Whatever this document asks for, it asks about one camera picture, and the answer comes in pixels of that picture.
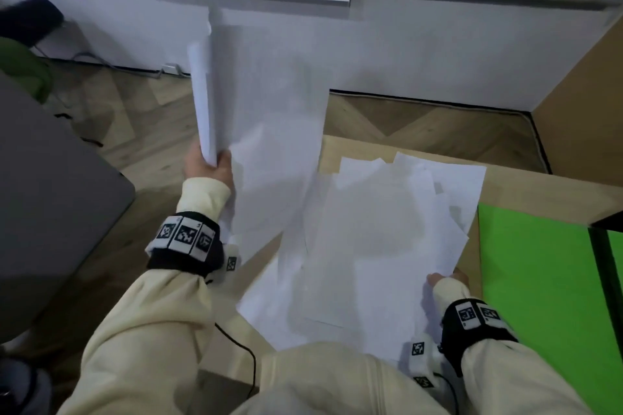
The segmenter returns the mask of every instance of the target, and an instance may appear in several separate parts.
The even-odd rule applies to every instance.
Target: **wooden floor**
[[[144,271],[146,244],[175,210],[181,161],[197,128],[189,79],[66,63],[55,75],[55,96],[45,108],[74,116],[76,132],[102,142],[98,151],[136,187],[134,204],[15,350],[50,372],[58,408],[73,390],[87,340]],[[332,95],[325,133],[543,171],[530,125],[519,115]]]

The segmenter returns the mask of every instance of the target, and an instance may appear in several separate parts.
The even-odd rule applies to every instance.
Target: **green object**
[[[0,69],[40,104],[45,103],[54,79],[50,68],[18,41],[0,37]]]
[[[623,233],[619,233],[617,231],[609,231],[608,238],[610,238],[610,246],[612,246],[614,262],[617,265],[619,284],[623,285]]]
[[[623,361],[587,227],[486,205],[479,222],[485,300],[596,415],[620,415]]]

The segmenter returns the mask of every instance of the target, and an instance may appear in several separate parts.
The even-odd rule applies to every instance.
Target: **white wall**
[[[18,0],[0,0],[12,3]],[[51,0],[74,23],[42,44],[89,49],[115,65],[188,70],[207,9],[160,0]],[[352,0],[346,19],[221,10],[224,24],[276,30],[335,75],[333,88],[529,110],[619,13],[425,0]]]

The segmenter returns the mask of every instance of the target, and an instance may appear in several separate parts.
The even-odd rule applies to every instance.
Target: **sleeve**
[[[217,180],[187,179],[177,211],[197,211],[217,221],[229,195]],[[213,329],[209,290],[201,277],[148,270],[89,340],[80,380],[58,413],[185,412]]]
[[[433,288],[441,315],[469,289],[452,278]],[[514,341],[483,340],[463,354],[465,389],[480,415],[588,415],[591,411],[541,356]]]

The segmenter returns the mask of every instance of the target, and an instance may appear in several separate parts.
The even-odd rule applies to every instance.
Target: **stack of paper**
[[[484,175],[400,153],[342,159],[316,176],[238,311],[277,350],[340,341],[398,362],[415,334],[439,336],[426,275],[452,273]]]

